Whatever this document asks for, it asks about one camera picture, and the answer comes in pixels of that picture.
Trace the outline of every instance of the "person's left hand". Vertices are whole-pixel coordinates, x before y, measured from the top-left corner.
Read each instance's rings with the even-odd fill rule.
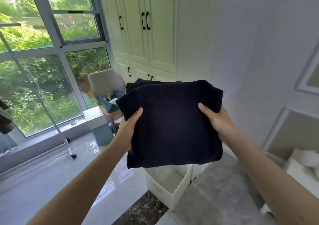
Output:
[[[138,119],[143,113],[143,108],[139,108],[130,118],[129,120],[125,120],[124,118],[120,122],[119,130],[115,136],[115,140],[119,142],[125,152],[129,151],[132,147],[132,136],[134,133],[134,127]]]

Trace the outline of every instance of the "chair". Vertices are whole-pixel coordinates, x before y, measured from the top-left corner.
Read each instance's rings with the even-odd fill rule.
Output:
[[[88,74],[87,77],[99,108],[106,117],[111,119],[112,128],[116,134],[114,117],[120,115],[122,113],[121,110],[107,113],[105,108],[98,102],[97,97],[106,97],[108,93],[112,93],[114,90],[125,93],[125,82],[113,69],[91,73]]]

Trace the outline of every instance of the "bin handle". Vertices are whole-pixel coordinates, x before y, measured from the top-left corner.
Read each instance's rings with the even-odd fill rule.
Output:
[[[153,184],[153,185],[154,185],[154,188],[155,188],[155,190],[156,190],[157,192],[163,193],[162,191],[159,191],[158,189],[156,189],[155,184]]]

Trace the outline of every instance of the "person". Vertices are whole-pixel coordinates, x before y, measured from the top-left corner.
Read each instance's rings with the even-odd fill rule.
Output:
[[[264,198],[279,224],[318,224],[319,200],[267,158],[232,123],[224,107],[219,113],[199,103],[222,142],[227,144]],[[131,149],[134,126],[143,109],[122,119],[113,141],[27,223],[81,224],[123,155]]]

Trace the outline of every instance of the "cabinet door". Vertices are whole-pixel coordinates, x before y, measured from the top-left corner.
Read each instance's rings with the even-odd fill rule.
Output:
[[[149,65],[147,30],[142,28],[142,24],[146,25],[145,2],[144,0],[121,0],[121,3],[123,3],[122,12],[125,13],[127,28],[124,31],[130,60]]]
[[[175,0],[145,0],[150,66],[175,73]]]
[[[134,77],[130,61],[116,57],[115,62],[117,65],[118,74],[122,77],[124,82],[132,82]]]
[[[115,57],[129,59],[124,29],[124,16],[121,11],[120,0],[101,0],[106,17],[112,51]]]
[[[131,62],[131,66],[134,72],[134,82],[141,78],[143,80],[150,80],[150,67],[141,65],[136,62]]]
[[[150,67],[150,75],[150,80],[152,81],[175,82],[176,80],[175,74],[167,71],[158,70],[152,67]]]

